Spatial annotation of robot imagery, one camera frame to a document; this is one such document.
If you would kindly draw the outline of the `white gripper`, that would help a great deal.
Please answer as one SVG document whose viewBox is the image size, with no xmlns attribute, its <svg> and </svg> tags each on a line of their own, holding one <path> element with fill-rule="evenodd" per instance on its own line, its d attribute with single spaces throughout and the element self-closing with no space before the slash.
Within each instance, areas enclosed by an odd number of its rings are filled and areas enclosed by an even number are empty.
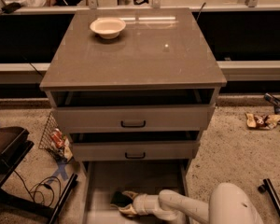
<svg viewBox="0 0 280 224">
<path fill-rule="evenodd" d="M 158 195 L 138 194 L 130 190 L 125 190 L 122 194 L 133 200 L 133 204 L 119 207 L 119 211 L 126 217 L 157 216 L 161 211 Z"/>
</svg>

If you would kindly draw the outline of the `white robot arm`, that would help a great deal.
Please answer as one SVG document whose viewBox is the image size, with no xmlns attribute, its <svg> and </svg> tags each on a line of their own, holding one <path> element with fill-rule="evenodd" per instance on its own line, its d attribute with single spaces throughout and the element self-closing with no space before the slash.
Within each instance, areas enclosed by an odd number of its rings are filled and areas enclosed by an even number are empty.
<svg viewBox="0 0 280 224">
<path fill-rule="evenodd" d="M 171 224 L 184 224 L 186 217 L 200 224 L 264 224 L 245 192 L 232 183 L 221 183 L 208 203 L 163 189 L 158 195 L 117 191 L 111 205 L 126 217 L 153 215 Z"/>
</svg>

